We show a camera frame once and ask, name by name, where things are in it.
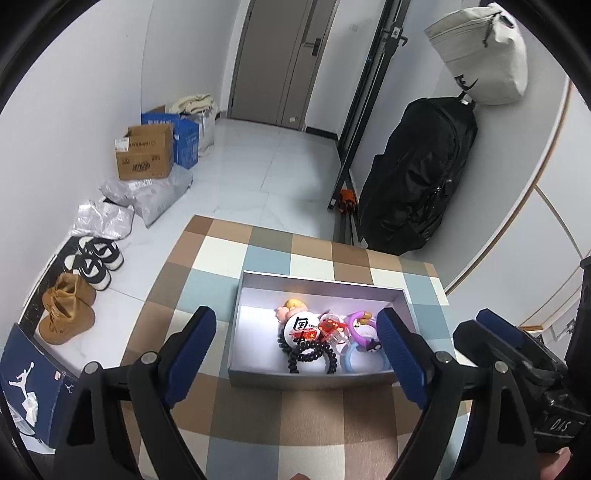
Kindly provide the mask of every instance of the round badge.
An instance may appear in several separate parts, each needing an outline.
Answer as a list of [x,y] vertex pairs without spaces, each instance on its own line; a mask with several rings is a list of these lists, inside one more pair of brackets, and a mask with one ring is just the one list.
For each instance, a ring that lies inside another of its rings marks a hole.
[[316,340],[319,334],[318,315],[311,312],[300,312],[290,318],[285,324],[285,341],[291,347],[303,340]]

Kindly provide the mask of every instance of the tile floor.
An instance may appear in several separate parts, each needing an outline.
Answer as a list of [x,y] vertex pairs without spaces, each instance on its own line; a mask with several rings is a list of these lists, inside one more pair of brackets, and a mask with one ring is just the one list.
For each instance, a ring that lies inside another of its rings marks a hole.
[[191,189],[149,229],[136,216],[130,236],[118,242],[125,264],[94,306],[103,328],[50,348],[74,373],[90,357],[105,368],[119,365],[142,304],[193,215],[332,239],[335,220],[326,206],[339,170],[334,141],[228,119],[217,121],[215,136],[193,169]]

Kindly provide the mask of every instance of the cardboard box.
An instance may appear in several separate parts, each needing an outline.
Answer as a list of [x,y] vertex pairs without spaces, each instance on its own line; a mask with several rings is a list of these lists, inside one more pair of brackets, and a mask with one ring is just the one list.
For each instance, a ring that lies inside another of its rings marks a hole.
[[233,387],[323,390],[397,381],[389,363],[384,369],[382,354],[369,352],[355,352],[350,357],[355,373],[345,372],[339,361],[336,373],[326,375],[324,358],[299,362],[300,373],[289,373],[288,357],[277,343],[281,328],[275,309],[290,298],[305,302],[314,314],[331,309],[339,316],[358,310],[377,315],[392,307],[409,330],[416,332],[403,290],[244,271],[238,285],[228,364],[222,367],[228,369]]
[[173,128],[168,124],[129,127],[115,141],[120,180],[163,179],[173,168]]
[[177,113],[165,113],[163,106],[143,113],[142,124],[172,124],[174,162],[187,169],[197,164],[199,159],[199,124]]

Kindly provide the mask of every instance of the beige cloth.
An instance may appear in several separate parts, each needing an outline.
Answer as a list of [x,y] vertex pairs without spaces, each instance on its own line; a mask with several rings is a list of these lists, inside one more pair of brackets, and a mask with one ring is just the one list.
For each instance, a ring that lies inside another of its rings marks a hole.
[[202,95],[189,95],[181,98],[168,109],[168,113],[194,113],[204,112],[213,107],[213,96],[210,93]]

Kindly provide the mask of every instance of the purple hair clip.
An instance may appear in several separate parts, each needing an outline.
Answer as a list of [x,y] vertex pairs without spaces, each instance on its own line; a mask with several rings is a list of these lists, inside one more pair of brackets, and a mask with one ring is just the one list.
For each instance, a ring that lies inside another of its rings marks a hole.
[[359,344],[361,350],[365,350],[366,352],[369,352],[371,350],[381,350],[382,343],[380,341],[375,340],[371,337],[361,336],[355,331],[353,324],[356,320],[363,320],[360,323],[362,323],[363,325],[369,325],[370,327],[373,327],[375,329],[375,320],[371,318],[367,319],[366,312],[352,313],[351,315],[348,315],[345,318],[345,323],[347,324],[347,328],[349,329],[349,334],[351,335],[351,338]]

